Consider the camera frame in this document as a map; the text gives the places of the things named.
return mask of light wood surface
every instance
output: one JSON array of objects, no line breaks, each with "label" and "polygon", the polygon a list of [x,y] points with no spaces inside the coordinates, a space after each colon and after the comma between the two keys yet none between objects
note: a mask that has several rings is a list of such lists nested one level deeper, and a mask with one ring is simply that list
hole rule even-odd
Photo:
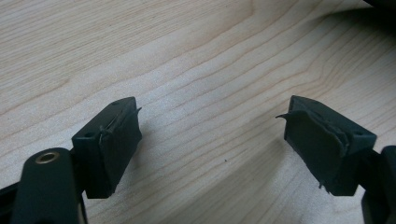
[{"label": "light wood surface", "polygon": [[2,1],[0,188],[135,96],[143,141],[90,223],[362,223],[275,116],[310,97],[396,144],[394,31],[358,0]]}]

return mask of hole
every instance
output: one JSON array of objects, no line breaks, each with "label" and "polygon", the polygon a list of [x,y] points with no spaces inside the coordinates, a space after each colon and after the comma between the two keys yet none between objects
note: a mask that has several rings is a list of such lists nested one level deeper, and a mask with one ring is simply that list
hole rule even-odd
[{"label": "hole", "polygon": [[84,134],[85,137],[93,137],[95,135],[95,133],[86,133]]},{"label": "hole", "polygon": [[55,161],[56,159],[58,159],[58,157],[59,157],[58,152],[44,153],[44,154],[40,155],[39,157],[37,157],[37,159],[35,159],[35,163],[37,163],[37,164],[49,163],[49,162]]}]

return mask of black plastic piece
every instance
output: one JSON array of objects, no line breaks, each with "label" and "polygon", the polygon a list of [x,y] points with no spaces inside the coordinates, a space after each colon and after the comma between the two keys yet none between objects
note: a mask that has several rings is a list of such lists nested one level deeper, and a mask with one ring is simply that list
hole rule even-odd
[{"label": "black plastic piece", "polygon": [[86,223],[81,193],[107,198],[142,139],[134,97],[108,105],[74,137],[75,148],[30,157],[21,182],[0,190],[0,223]]},{"label": "black plastic piece", "polygon": [[292,96],[285,140],[305,161],[312,175],[335,196],[352,196],[361,158],[372,151],[376,135],[326,105]]},{"label": "black plastic piece", "polygon": [[142,139],[134,97],[113,102],[73,138],[76,164],[88,198],[108,198]]},{"label": "black plastic piece", "polygon": [[396,146],[373,151],[376,136],[326,105],[292,96],[285,139],[314,177],[335,196],[366,189],[361,206],[366,224],[396,223]]},{"label": "black plastic piece", "polygon": [[0,189],[0,223],[9,223],[11,221],[18,184],[19,183],[15,183]]},{"label": "black plastic piece", "polygon": [[51,148],[23,166],[11,223],[86,223],[69,150]]}]

